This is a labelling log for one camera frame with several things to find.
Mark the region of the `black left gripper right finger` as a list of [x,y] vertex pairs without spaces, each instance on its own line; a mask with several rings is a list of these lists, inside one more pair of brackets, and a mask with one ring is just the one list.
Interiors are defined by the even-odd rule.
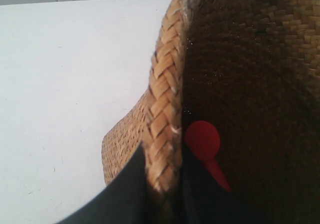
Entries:
[[185,156],[182,168],[184,224],[239,224],[237,204],[201,163]]

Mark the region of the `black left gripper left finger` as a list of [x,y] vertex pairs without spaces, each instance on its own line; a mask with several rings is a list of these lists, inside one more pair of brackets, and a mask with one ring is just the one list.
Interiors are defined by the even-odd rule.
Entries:
[[60,224],[149,224],[145,156],[141,145],[93,200]]

